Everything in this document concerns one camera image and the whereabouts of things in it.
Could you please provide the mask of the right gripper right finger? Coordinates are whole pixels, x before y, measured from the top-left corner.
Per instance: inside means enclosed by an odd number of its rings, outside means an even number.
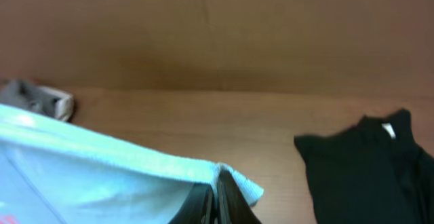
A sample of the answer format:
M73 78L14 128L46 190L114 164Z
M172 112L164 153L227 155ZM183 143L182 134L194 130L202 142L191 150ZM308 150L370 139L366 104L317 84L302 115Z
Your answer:
M218 224L261 224L227 170L219 174L217 193Z

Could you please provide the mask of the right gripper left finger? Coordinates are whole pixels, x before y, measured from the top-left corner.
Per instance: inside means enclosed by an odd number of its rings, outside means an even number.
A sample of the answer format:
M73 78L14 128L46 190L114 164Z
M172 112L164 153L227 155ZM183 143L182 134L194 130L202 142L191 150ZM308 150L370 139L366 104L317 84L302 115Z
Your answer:
M212 224L214 192L210 185L195 183L169 224Z

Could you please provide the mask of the light blue printed t-shirt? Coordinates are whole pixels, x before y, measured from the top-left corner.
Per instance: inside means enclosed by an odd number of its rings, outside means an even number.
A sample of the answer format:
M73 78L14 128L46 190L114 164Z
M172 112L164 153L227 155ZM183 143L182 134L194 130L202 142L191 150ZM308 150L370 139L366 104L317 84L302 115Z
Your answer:
M252 209L260 185L222 163L161 153L1 107L2 223L169 223L195 183L229 171Z

